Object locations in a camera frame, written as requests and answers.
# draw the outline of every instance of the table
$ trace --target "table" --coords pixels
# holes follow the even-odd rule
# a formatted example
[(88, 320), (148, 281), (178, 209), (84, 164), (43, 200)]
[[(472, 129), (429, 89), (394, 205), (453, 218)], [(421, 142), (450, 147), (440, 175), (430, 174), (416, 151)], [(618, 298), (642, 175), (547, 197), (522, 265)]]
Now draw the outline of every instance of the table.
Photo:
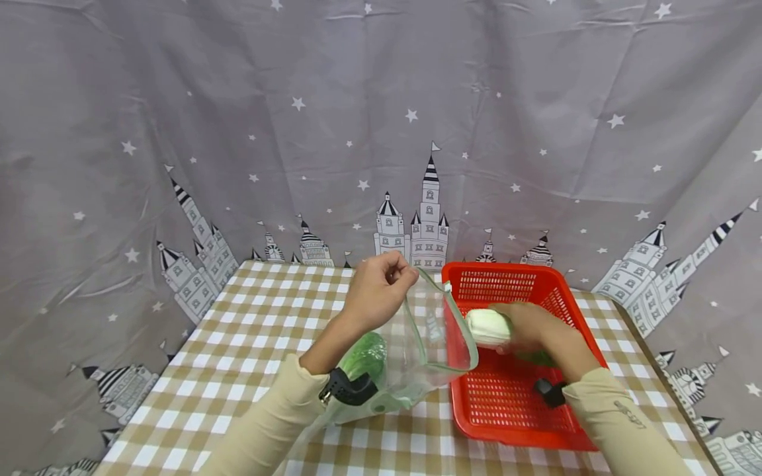
[[(342, 306), (352, 270), (246, 261), (219, 295), (95, 476), (190, 474), (233, 417), (274, 379), (287, 353), (302, 352)], [(664, 429), (695, 474), (716, 474), (678, 404), (666, 392), (608, 299), (575, 291), (609, 367)], [(464, 437), (442, 388), (409, 411), (333, 426), (303, 461), (281, 474), (609, 474), (600, 453), (514, 448)]]

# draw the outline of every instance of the fabric backdrop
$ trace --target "fabric backdrop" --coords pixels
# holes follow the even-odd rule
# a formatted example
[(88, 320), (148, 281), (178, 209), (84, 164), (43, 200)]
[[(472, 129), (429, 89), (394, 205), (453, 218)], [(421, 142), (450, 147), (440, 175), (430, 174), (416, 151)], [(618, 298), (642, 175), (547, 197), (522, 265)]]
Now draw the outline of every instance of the fabric backdrop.
[(612, 296), (725, 473), (762, 474), (760, 18), (0, 2), (0, 473), (87, 474), (243, 260), (399, 249)]

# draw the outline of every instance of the long sleeve shirt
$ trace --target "long sleeve shirt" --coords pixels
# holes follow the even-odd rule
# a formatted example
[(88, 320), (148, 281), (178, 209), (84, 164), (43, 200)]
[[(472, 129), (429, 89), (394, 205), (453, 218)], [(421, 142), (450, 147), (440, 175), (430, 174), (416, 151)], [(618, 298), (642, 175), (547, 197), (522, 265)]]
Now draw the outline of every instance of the long sleeve shirt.
[[(325, 410), (318, 394), (327, 383), (327, 375), (310, 375), (296, 356), (287, 356), (273, 386), (231, 425), (200, 474), (273, 474), (300, 433)], [(607, 369), (590, 371), (565, 387), (564, 395), (614, 475), (691, 475)]]

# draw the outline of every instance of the red plastic basket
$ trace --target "red plastic basket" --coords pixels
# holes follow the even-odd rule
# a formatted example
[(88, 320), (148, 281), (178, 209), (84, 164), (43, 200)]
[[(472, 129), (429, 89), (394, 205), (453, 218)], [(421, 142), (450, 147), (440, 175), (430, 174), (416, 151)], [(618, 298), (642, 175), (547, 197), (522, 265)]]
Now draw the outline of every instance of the red plastic basket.
[[(450, 281), (463, 315), (493, 302), (541, 305), (578, 329), (601, 365), (606, 365), (558, 271), (526, 264), (448, 263), (442, 280)], [(448, 345), (448, 353), (457, 351)], [(550, 408), (534, 390), (534, 383), (543, 378), (554, 384), (563, 380), (557, 369), (479, 349), (476, 368), (451, 385), (456, 425), (469, 438), (505, 445), (597, 451), (568, 405)]]

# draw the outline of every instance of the person's left hand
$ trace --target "person's left hand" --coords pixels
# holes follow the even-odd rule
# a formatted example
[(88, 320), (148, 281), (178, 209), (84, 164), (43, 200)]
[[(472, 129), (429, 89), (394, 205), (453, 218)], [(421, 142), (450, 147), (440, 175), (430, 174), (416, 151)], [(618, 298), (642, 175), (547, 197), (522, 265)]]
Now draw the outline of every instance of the person's left hand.
[(336, 319), (360, 335), (377, 329), (397, 312), (417, 280), (418, 270), (399, 251), (368, 258), (357, 267)]

